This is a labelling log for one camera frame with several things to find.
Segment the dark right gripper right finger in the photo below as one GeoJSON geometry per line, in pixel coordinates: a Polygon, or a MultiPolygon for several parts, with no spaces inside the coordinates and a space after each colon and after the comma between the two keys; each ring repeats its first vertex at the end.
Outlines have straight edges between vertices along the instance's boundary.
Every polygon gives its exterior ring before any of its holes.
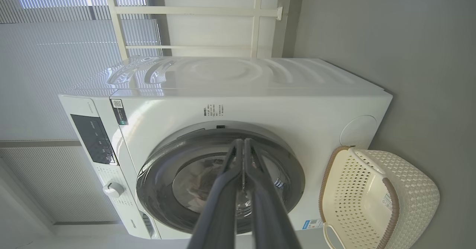
{"type": "Polygon", "coordinates": [[[287,210],[271,181],[253,139],[244,140],[246,192],[251,198],[251,224],[255,249],[301,249],[287,210]]]}

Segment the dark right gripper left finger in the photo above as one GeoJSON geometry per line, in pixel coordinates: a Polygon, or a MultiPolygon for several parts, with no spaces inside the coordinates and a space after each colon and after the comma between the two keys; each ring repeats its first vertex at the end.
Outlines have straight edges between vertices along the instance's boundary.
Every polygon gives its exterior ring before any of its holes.
{"type": "Polygon", "coordinates": [[[206,206],[195,225],[189,249],[233,249],[236,239],[236,198],[243,170],[244,141],[231,143],[206,206]]]}

